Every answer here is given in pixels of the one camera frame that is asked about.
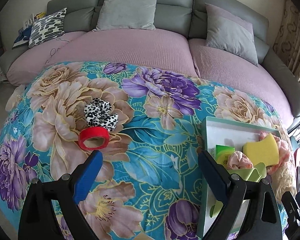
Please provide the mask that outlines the white tray teal rim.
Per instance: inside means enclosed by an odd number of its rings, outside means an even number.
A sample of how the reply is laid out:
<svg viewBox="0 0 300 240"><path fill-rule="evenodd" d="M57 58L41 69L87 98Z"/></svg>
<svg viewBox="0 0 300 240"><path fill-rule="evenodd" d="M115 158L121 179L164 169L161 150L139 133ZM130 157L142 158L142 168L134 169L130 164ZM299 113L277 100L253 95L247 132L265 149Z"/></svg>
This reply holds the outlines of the white tray teal rim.
<svg viewBox="0 0 300 240"><path fill-rule="evenodd" d="M220 119L207 116L202 121L202 139L204 149L213 157L216 145L231 146L241 150L247 142L259 141L261 132L272 133L279 137L277 129L267 128L238 121ZM202 180L202 199L197 226L197 236L201 239L210 228L215 218L210 216L211 207L215 204L215 197L205 179Z"/></svg>

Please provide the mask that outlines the cream lace scrunchie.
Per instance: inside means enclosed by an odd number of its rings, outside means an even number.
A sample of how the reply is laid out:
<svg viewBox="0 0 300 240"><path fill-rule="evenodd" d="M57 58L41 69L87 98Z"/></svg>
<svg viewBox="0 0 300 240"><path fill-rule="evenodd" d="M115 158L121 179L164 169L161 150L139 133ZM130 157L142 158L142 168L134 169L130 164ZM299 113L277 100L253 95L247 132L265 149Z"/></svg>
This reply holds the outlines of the cream lace scrunchie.
<svg viewBox="0 0 300 240"><path fill-rule="evenodd" d="M279 167L271 175L271 186L279 204L282 204L281 198L285 192L290 192L295 197L297 194L295 166L288 162Z"/></svg>

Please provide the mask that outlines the red tape roll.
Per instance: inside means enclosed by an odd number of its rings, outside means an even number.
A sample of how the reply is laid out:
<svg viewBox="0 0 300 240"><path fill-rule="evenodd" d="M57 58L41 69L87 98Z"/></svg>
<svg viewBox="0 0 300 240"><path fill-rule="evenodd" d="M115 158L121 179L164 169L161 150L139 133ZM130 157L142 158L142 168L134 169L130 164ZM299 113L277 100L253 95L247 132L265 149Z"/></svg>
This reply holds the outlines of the red tape roll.
<svg viewBox="0 0 300 240"><path fill-rule="evenodd" d="M80 131L78 145L86 151L100 150L109 143L109 132L103 127L88 127Z"/></svg>

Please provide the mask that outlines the gray pink throw pillow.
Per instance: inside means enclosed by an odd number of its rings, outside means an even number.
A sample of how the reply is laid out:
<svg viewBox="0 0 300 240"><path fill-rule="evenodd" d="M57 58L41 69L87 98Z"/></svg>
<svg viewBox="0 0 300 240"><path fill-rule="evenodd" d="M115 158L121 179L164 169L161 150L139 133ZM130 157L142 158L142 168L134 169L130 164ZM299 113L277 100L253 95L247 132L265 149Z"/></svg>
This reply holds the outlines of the gray pink throw pillow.
<svg viewBox="0 0 300 240"><path fill-rule="evenodd" d="M227 51L257 65L253 25L212 4L206 5L206 11L207 46Z"/></svg>

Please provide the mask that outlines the beige patterned curtain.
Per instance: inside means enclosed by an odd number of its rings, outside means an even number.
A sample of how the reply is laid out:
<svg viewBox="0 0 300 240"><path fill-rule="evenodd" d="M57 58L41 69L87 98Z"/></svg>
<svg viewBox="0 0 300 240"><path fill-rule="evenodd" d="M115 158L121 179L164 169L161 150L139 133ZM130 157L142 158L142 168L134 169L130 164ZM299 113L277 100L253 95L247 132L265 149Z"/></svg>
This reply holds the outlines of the beige patterned curtain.
<svg viewBox="0 0 300 240"><path fill-rule="evenodd" d="M300 82L300 11L291 0L285 1L273 50Z"/></svg>

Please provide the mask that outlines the gray sofa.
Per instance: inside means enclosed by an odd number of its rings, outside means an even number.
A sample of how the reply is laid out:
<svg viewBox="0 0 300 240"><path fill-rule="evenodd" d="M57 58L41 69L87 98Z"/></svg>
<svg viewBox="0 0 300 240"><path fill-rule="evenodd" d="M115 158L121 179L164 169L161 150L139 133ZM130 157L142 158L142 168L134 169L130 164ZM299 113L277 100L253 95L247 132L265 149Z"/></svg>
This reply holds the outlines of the gray sofa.
<svg viewBox="0 0 300 240"><path fill-rule="evenodd" d="M104 0L50 0L46 12L51 15L66 8L64 31L90 31L96 27ZM154 15L156 28L173 31L185 38L206 38L206 4L219 6L252 23L258 60L265 62L270 73L283 90L294 118L300 117L300 83L288 68L268 49L267 18L237 0L157 0Z"/></svg>

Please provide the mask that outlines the floral blue blanket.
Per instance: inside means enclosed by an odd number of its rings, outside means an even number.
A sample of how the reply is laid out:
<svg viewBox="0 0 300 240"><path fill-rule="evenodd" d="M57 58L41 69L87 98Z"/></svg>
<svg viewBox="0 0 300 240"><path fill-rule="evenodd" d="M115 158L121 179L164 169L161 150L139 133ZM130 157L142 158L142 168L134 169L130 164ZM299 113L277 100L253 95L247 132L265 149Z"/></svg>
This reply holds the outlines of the floral blue blanket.
<svg viewBox="0 0 300 240"><path fill-rule="evenodd" d="M287 140L272 105L231 87L124 63L57 63L13 100L0 131L0 210L14 229L33 178L57 180L89 157L78 136L94 99L118 118L79 204L101 239L197 238L206 117L273 128Z"/></svg>

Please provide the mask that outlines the black white patterned pillow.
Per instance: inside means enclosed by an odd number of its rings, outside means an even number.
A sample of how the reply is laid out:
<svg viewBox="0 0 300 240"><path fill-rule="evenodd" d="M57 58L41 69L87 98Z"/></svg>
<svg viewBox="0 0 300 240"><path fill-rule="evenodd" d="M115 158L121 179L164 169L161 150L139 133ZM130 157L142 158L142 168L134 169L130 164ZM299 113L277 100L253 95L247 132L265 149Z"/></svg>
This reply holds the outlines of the black white patterned pillow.
<svg viewBox="0 0 300 240"><path fill-rule="evenodd" d="M29 38L29 49L64 34L64 18L67 8L34 22Z"/></svg>

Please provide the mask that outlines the green yellow scouring sponge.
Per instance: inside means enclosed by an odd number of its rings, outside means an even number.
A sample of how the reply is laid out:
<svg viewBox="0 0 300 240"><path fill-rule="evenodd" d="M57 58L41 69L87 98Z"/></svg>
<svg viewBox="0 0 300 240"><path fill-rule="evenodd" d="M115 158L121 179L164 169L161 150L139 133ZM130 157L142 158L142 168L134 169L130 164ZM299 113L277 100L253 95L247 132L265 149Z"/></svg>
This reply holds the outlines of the green yellow scouring sponge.
<svg viewBox="0 0 300 240"><path fill-rule="evenodd" d="M279 163L279 149L271 133L261 141L245 143L242 152L254 166L259 163L264 163L265 166L274 166Z"/></svg>

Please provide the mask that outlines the green tissue pack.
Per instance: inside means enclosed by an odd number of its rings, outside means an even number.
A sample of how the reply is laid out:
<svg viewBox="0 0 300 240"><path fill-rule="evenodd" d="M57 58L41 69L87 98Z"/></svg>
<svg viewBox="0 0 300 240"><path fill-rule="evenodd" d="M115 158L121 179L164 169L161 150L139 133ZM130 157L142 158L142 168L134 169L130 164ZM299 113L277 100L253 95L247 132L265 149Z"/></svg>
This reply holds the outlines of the green tissue pack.
<svg viewBox="0 0 300 240"><path fill-rule="evenodd" d="M235 148L225 145L216 145L215 147L215 161L218 164L227 167L229 157L235 152Z"/></svg>

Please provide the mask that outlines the leopard print scrunchie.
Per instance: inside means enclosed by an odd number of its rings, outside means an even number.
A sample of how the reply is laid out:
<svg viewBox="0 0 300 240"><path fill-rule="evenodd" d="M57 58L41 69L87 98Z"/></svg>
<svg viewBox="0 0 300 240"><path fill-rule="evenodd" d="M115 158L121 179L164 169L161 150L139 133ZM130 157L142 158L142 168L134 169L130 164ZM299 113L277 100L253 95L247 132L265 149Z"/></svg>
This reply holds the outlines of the leopard print scrunchie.
<svg viewBox="0 0 300 240"><path fill-rule="evenodd" d="M117 113L111 114L111 104L99 98L94 98L85 105L84 116L89 127L102 127L112 132L119 121Z"/></svg>

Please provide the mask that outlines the pink sofa cover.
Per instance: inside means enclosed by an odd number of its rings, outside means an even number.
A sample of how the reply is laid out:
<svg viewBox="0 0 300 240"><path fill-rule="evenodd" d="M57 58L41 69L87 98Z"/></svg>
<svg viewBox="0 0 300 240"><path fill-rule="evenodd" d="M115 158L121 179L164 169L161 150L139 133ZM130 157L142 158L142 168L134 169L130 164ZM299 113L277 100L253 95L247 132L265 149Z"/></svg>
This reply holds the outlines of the pink sofa cover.
<svg viewBox="0 0 300 240"><path fill-rule="evenodd" d="M33 48L12 49L6 55L10 57L6 76L16 86L30 83L45 67L62 61L130 63L230 86L271 104L285 125L293 121L287 97L262 66L210 48L203 39L188 40L163 29L75 31Z"/></svg>

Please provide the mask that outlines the blue cushion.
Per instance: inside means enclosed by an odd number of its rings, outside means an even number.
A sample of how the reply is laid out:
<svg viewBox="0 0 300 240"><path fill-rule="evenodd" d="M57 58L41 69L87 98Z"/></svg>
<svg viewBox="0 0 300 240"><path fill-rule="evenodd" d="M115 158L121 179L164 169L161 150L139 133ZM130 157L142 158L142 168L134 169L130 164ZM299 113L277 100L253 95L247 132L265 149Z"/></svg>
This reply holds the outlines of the blue cushion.
<svg viewBox="0 0 300 240"><path fill-rule="evenodd" d="M22 30L19 36L15 39L12 49L18 48L20 46L28 45L31 36L31 31L32 31L32 25L29 25L27 28Z"/></svg>

